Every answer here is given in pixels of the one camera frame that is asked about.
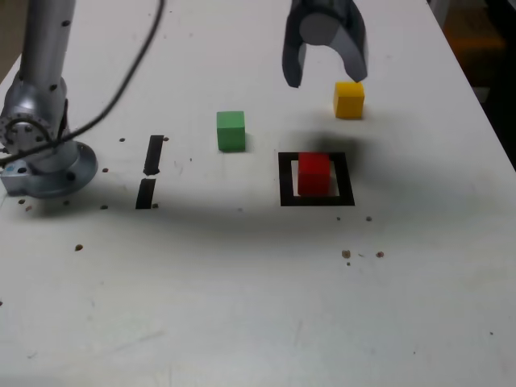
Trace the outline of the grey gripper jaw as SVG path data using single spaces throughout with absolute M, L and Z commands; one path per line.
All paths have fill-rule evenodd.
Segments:
M 337 52 L 347 75 L 361 82 L 368 76 L 367 40 L 364 20 L 354 6 L 352 19 L 346 24 L 323 13 L 312 13 L 302 20 L 300 32 L 306 44 Z
M 293 88 L 298 88 L 302 82 L 306 43 L 300 28 L 305 17 L 306 14 L 290 14 L 286 21 L 282 69 L 287 84 Z

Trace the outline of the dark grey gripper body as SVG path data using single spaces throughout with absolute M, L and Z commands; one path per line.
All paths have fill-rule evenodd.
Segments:
M 354 2 L 348 0 L 300 0 L 292 1 L 289 17 L 302 19 L 312 13 L 323 13 L 346 24 L 352 19 Z

